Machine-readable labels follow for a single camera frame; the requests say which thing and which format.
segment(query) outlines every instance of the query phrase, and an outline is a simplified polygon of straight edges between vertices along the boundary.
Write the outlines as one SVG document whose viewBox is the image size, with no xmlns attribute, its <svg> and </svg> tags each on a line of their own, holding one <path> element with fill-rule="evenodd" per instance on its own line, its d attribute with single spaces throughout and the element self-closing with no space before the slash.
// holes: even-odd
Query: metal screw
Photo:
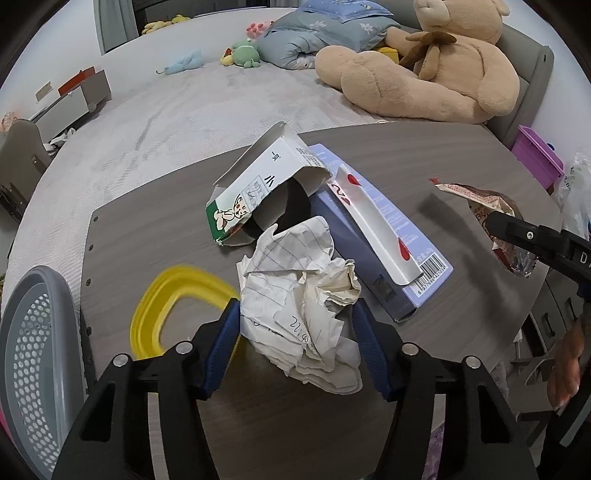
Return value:
<svg viewBox="0 0 591 480">
<path fill-rule="evenodd" d="M 175 350 L 177 353 L 184 355 L 185 353 L 189 353 L 193 350 L 193 344 L 191 342 L 180 342 L 176 347 Z"/>
<path fill-rule="evenodd" d="M 475 356 L 469 356 L 466 358 L 466 365 L 475 370 L 476 368 L 480 368 L 482 362 Z"/>
<path fill-rule="evenodd" d="M 418 347 L 414 343 L 405 343 L 402 346 L 402 351 L 407 355 L 414 356 L 418 353 Z"/>
<path fill-rule="evenodd" d="M 113 359 L 113 365 L 116 367 L 122 367 L 127 363 L 128 357 L 124 353 L 120 353 Z"/>
</svg>

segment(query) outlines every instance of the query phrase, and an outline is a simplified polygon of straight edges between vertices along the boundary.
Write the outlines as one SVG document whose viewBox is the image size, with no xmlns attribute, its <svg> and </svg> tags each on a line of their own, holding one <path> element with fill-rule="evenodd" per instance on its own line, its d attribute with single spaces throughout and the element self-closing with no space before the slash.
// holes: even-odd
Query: pillow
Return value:
<svg viewBox="0 0 591 480">
<path fill-rule="evenodd" d="M 392 13 L 382 5 L 365 0 L 306 0 L 298 10 L 313 14 L 324 14 L 327 17 L 344 23 L 358 18 L 391 17 Z"/>
</svg>

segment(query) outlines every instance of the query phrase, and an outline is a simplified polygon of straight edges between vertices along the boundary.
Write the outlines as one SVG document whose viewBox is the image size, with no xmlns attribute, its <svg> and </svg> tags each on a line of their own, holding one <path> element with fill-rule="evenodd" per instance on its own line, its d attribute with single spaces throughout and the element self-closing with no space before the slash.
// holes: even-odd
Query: blue plush toy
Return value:
<svg viewBox="0 0 591 480">
<path fill-rule="evenodd" d="M 164 73 L 166 75 L 172 75 L 178 72 L 184 72 L 185 70 L 198 69 L 203 66 L 203 60 L 201 60 L 201 51 L 197 50 L 187 55 L 186 57 L 176 61 L 170 67 L 166 67 L 163 72 L 156 72 L 158 74 Z"/>
</svg>

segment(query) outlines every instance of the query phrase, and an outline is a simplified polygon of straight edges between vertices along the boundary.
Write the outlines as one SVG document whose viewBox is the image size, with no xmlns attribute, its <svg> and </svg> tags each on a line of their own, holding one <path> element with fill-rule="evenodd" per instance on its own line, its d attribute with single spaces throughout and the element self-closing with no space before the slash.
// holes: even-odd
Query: crumpled paper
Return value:
<svg viewBox="0 0 591 480">
<path fill-rule="evenodd" d="M 335 314 L 357 301 L 361 285 L 353 260 L 335 258 L 322 217 L 256 242 L 252 258 L 237 264 L 241 288 L 241 334 L 289 377 L 331 393 L 362 387 L 361 356 L 342 336 Z"/>
</svg>

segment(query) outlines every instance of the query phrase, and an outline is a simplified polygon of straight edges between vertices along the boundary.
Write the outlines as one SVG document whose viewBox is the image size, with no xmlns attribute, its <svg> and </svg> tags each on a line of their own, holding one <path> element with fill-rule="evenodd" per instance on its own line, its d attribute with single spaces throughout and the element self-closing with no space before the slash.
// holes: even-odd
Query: blue comforter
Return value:
<svg viewBox="0 0 591 480">
<path fill-rule="evenodd" d="M 255 42 L 261 59 L 289 70 L 314 68 L 314 55 L 327 45 L 360 52 L 371 50 L 389 27 L 400 26 L 390 16 L 340 22 L 318 13 L 296 10 L 273 23 Z"/>
</svg>

